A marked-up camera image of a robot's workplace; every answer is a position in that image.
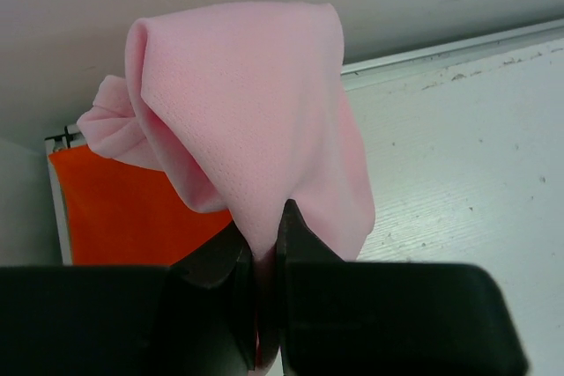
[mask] folded cloth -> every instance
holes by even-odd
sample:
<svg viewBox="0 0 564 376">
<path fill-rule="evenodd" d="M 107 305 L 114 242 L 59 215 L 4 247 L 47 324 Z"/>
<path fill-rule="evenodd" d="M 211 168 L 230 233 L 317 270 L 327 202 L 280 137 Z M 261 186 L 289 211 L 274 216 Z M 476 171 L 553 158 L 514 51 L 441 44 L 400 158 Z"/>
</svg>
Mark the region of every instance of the folded cloth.
<svg viewBox="0 0 564 376">
<path fill-rule="evenodd" d="M 178 262 L 231 222 L 196 213 L 162 172 L 104 159 L 88 146 L 49 155 L 66 205 L 73 264 Z"/>
<path fill-rule="evenodd" d="M 107 77 L 78 126 L 101 156 L 163 170 L 192 210 L 229 209 L 264 287 L 286 199 L 345 259 L 373 228 L 364 147 L 340 82 L 343 53 L 328 4 L 222 4 L 142 18 L 127 38 L 125 79 Z"/>
</svg>

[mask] metal frame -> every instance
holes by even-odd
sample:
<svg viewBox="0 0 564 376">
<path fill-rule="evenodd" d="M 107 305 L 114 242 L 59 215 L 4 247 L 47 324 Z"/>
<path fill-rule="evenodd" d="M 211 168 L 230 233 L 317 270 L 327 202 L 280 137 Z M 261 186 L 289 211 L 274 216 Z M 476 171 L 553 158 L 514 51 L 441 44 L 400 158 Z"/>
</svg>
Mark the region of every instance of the metal frame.
<svg viewBox="0 0 564 376">
<path fill-rule="evenodd" d="M 492 55 L 504 54 L 511 50 L 554 41 L 559 38 L 564 38 L 564 19 L 351 63 L 343 67 L 341 79 L 345 89 L 351 91 L 368 85 L 476 61 Z M 47 138 L 45 149 L 47 155 L 49 155 L 54 151 L 84 144 L 85 139 L 78 126 L 71 124 L 64 128 L 63 134 Z M 63 193 L 55 168 L 49 160 L 48 170 L 63 263 L 72 264 L 71 240 L 67 227 Z"/>
</svg>

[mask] pink cloth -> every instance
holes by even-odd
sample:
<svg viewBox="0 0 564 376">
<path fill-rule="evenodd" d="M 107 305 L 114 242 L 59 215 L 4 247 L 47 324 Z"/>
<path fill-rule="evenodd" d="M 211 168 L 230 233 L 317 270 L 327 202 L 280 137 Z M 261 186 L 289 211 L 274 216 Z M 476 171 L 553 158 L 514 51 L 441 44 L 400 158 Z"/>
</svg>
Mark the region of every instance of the pink cloth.
<svg viewBox="0 0 564 376">
<path fill-rule="evenodd" d="M 142 18 L 128 35 L 125 79 L 106 77 L 78 126 L 101 156 L 163 170 L 191 209 L 228 208 L 258 262 L 288 198 L 333 251 L 354 259 L 375 207 L 340 81 L 343 49 L 328 4 Z"/>
</svg>

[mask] orange fabric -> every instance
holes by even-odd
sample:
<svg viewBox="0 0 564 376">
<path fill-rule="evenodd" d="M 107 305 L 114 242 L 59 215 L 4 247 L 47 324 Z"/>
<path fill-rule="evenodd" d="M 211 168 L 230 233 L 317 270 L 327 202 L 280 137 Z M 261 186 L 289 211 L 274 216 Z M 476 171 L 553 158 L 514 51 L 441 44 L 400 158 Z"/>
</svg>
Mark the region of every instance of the orange fabric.
<svg viewBox="0 0 564 376">
<path fill-rule="evenodd" d="M 55 152 L 75 264 L 172 264 L 229 222 L 190 210 L 163 172 L 104 159 L 87 146 Z"/>
</svg>

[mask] orange cloth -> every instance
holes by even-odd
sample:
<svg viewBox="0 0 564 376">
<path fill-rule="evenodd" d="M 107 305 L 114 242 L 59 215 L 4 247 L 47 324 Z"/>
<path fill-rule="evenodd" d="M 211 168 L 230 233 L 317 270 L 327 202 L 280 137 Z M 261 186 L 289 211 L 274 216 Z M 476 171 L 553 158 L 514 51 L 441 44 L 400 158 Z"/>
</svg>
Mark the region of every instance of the orange cloth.
<svg viewBox="0 0 564 376">
<path fill-rule="evenodd" d="M 87 146 L 49 155 L 67 208 L 73 263 L 172 264 L 231 222 L 200 214 L 163 172 L 125 165 Z"/>
</svg>

